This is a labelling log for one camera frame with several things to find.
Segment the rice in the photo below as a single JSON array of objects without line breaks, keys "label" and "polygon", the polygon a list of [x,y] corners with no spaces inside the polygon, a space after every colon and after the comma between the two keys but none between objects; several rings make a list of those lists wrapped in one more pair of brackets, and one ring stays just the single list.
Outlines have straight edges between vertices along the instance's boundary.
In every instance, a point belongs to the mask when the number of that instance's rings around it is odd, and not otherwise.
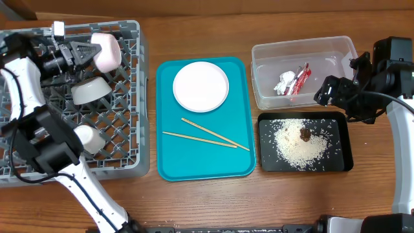
[{"label": "rice", "polygon": [[308,141],[301,139],[301,129],[305,128],[305,119],[273,120],[280,122],[274,133],[277,151],[292,167],[304,170],[320,160],[329,147],[328,140],[323,136],[311,135]]}]

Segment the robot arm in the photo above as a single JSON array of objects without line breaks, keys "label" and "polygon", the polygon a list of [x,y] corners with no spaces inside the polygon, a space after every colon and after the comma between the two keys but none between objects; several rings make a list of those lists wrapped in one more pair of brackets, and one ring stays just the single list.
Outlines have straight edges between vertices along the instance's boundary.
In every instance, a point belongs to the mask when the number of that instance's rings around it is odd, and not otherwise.
[{"label": "robot arm", "polygon": [[[37,56],[25,36],[11,35],[5,38],[5,43],[0,69],[9,88],[12,114],[10,123],[1,128],[1,134],[14,137],[12,144],[20,157],[34,170],[54,177],[72,192],[94,219],[100,232],[144,232],[144,229],[111,199],[93,175],[84,156],[81,155],[81,137],[45,105],[41,91],[41,80],[89,66],[93,57],[100,52],[101,46],[82,43],[82,46],[97,49],[92,54],[78,54],[78,51],[82,51],[75,49],[78,42],[58,44],[54,41],[59,50],[51,56],[41,57]],[[32,140],[37,138],[39,131],[46,131],[48,135],[43,139]],[[13,171],[16,177],[23,181],[36,182],[25,180]]]},{"label": "robot arm", "polygon": [[414,63],[412,42],[390,37],[374,44],[373,63],[365,52],[351,60],[353,80],[326,77],[314,99],[345,110],[349,122],[374,124],[387,113],[393,130],[397,175],[394,213],[414,210]]}]

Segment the wooden table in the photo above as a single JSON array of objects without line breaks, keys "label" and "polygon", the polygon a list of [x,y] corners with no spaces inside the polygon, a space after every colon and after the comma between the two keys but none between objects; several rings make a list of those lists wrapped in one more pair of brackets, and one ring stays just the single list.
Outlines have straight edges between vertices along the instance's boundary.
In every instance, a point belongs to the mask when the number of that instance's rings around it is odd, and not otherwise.
[{"label": "wooden table", "polygon": [[[237,56],[250,78],[254,45],[293,39],[349,36],[358,53],[388,36],[414,38],[413,11],[263,14],[218,17],[136,19],[149,41],[148,112],[151,169],[141,178],[102,181],[113,199],[146,227],[254,227],[313,223],[320,214],[364,218],[388,214],[395,169],[391,128],[386,116],[376,124],[349,124],[354,168],[343,173],[267,173],[257,164],[240,179],[169,183],[157,171],[155,75],[165,61]],[[92,22],[68,20],[68,24]],[[48,26],[50,22],[8,22],[7,28]],[[307,107],[281,111],[323,111]],[[60,184],[0,189],[0,232],[83,232],[92,219]]]}]

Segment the gray dish rack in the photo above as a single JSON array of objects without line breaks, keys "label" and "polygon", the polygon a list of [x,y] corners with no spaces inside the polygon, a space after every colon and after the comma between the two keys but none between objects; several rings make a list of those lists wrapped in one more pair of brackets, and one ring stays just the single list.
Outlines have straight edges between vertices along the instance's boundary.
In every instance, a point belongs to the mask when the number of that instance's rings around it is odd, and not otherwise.
[{"label": "gray dish rack", "polygon": [[[0,31],[0,41],[13,32],[42,33],[46,28],[26,28]],[[96,154],[84,155],[98,179],[139,177],[149,170],[149,122],[147,117],[147,81],[149,74],[148,44],[136,21],[112,21],[82,25],[66,25],[66,39],[88,41],[92,33],[113,34],[122,50],[122,65],[115,71],[99,73],[90,67],[84,78],[101,76],[113,92],[95,102],[74,105],[71,84],[43,88],[47,104],[72,128],[87,124],[100,130],[105,148]],[[10,94],[0,79],[0,126],[10,119]],[[10,174],[8,141],[0,138],[0,187],[23,186],[26,183]],[[39,179],[45,175],[33,171],[14,152],[14,162],[23,177]]]}]

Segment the white plate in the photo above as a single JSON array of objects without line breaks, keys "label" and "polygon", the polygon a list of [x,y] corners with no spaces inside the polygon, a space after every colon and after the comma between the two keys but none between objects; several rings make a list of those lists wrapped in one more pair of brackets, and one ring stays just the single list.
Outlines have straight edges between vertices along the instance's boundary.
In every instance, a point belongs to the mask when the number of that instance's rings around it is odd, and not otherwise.
[{"label": "white plate", "polygon": [[183,67],[175,76],[174,97],[185,109],[205,113],[218,108],[229,90],[224,71],[205,61],[197,61]]}]

